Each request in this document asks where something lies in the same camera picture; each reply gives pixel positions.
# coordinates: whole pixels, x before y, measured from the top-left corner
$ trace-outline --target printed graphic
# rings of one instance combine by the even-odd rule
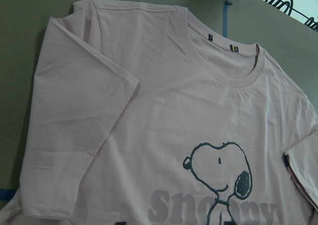
[[[183,167],[216,195],[208,211],[207,225],[235,225],[230,198],[244,200],[252,192],[252,174],[242,148],[234,142],[220,147],[201,143],[184,159]]]

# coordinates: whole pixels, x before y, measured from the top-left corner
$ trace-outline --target letter s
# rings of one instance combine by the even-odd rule
[[[151,222],[162,223],[168,218],[168,207],[162,201],[163,198],[166,202],[169,201],[169,193],[164,190],[155,190],[150,198],[150,203],[156,215],[151,209],[148,210],[148,219]]]

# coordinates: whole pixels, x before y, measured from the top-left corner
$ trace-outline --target green-gray surface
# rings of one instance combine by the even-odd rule
[[[49,17],[78,0],[0,0],[0,188],[17,189],[32,97],[32,77]],[[131,0],[186,6],[222,34],[224,0]],[[261,44],[318,109],[318,33],[262,0],[230,0],[228,38]]]

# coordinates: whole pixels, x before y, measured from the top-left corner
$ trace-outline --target round neckline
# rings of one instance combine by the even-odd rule
[[[188,8],[176,6],[176,9],[178,15],[178,30],[180,33],[179,37],[183,42],[184,48],[192,60],[198,64],[198,66],[202,67],[215,81],[231,88],[245,88],[252,85],[258,79],[264,68],[264,49],[258,43],[246,45],[229,40],[203,24],[188,10]],[[209,41],[208,35],[211,34],[213,36],[213,41],[210,42],[225,51],[253,58],[257,56],[257,61],[253,70],[248,75],[241,78],[231,78],[222,74],[215,67],[213,67],[211,62],[206,61],[197,51],[191,40],[189,27],[204,37],[207,41]],[[231,51],[230,45],[238,47],[239,52]]]

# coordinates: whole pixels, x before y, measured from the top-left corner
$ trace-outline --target shirt sleeve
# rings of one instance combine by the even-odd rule
[[[303,100],[294,131],[299,142],[284,152],[294,182],[318,211],[318,120],[308,100]]]
[[[47,26],[20,176],[26,216],[70,217],[81,179],[139,82],[92,47],[100,31],[87,22],[81,9]]]

